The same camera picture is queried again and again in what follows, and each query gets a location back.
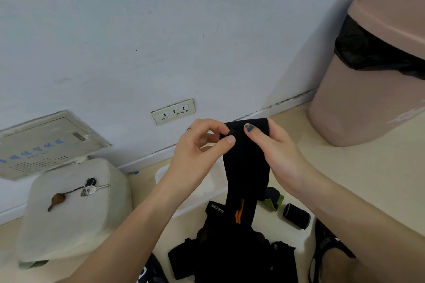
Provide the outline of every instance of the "black plastic bag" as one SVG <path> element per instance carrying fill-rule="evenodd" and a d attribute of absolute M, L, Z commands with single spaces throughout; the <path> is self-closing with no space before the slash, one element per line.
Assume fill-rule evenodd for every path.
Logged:
<path fill-rule="evenodd" d="M 425 60 L 406 53 L 362 28 L 347 16 L 335 41 L 335 54 L 349 68 L 359 71 L 398 70 L 425 80 Z"/>

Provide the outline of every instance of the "utility box cover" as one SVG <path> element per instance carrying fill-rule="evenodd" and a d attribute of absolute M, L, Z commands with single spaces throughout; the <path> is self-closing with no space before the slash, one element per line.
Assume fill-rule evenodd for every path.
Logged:
<path fill-rule="evenodd" d="M 0 178 L 18 180 L 110 147 L 70 111 L 0 131 Z"/>

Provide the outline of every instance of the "green fabric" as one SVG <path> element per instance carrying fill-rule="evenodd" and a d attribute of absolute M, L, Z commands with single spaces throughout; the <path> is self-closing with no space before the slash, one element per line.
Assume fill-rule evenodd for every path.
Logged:
<path fill-rule="evenodd" d="M 280 195 L 280 197 L 278 199 L 278 202 L 277 202 L 278 208 L 275 208 L 274 207 L 273 202 L 272 202 L 272 200 L 270 198 L 264 200 L 263 203 L 267 207 L 267 209 L 269 209 L 271 212 L 276 212 L 276 211 L 278 211 L 280 205 L 282 205 L 282 201 L 284 200 L 284 198 L 285 197 L 283 195 Z"/>

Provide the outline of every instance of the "black sandal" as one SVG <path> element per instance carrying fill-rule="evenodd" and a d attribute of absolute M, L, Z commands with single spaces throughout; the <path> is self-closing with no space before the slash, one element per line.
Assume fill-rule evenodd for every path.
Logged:
<path fill-rule="evenodd" d="M 162 266 L 154 254 L 147 259 L 146 265 L 142 269 L 136 283 L 168 283 Z"/>
<path fill-rule="evenodd" d="M 343 251 L 349 258 L 356 258 L 356 256 L 344 245 L 341 240 L 336 237 L 321 221 L 316 218 L 315 224 L 316 234 L 316 250 L 311 260 L 309 269 L 309 283 L 319 283 L 319 272 L 322 265 L 323 255 L 331 248 L 337 248 Z"/>

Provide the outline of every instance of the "trash can lid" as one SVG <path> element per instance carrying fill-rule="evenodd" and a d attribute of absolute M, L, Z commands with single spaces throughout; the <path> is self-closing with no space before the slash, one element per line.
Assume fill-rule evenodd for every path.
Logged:
<path fill-rule="evenodd" d="M 364 29 L 425 59 L 425 0 L 354 0 L 348 14 Z"/>

